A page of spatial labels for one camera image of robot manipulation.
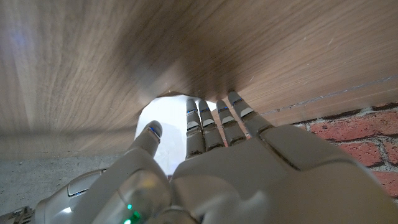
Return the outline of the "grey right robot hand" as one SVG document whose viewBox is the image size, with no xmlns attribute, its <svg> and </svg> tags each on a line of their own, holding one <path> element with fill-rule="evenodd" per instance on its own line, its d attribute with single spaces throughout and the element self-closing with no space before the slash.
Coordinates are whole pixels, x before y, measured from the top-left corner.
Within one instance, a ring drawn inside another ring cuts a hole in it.
<svg viewBox="0 0 398 224">
<path fill-rule="evenodd" d="M 71 223 L 76 205 L 82 195 L 106 171 L 98 169 L 82 174 L 48 198 L 41 200 L 34 214 L 35 223 Z"/>
</svg>

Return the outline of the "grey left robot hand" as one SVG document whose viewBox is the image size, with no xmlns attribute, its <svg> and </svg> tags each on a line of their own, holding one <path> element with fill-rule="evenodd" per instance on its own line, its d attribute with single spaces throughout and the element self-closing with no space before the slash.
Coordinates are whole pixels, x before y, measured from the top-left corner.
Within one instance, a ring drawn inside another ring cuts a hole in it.
<svg viewBox="0 0 398 224">
<path fill-rule="evenodd" d="M 336 145 L 273 126 L 236 92 L 187 101 L 187 155 L 171 177 L 154 156 L 151 121 L 82 196 L 72 223 L 396 223 L 377 179 Z"/>
</svg>

